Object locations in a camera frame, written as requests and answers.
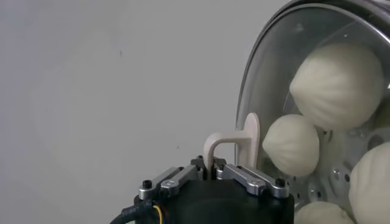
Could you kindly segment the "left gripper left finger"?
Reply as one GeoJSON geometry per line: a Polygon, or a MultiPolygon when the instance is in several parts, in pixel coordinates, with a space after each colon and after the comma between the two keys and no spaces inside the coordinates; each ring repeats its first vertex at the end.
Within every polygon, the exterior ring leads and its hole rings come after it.
{"type": "Polygon", "coordinates": [[[203,180],[207,174],[203,156],[192,159],[186,167],[170,167],[151,180],[144,180],[138,190],[140,200],[155,199],[160,195],[173,197],[189,181],[203,180]]]}

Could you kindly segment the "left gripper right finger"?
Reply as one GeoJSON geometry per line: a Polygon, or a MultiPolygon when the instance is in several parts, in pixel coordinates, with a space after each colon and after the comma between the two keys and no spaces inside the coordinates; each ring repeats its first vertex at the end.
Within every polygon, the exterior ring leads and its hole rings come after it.
{"type": "Polygon", "coordinates": [[[243,198],[244,194],[289,197],[289,187],[284,179],[273,179],[256,169],[227,164],[222,158],[213,158],[213,176],[213,193],[218,197],[243,198]]]}

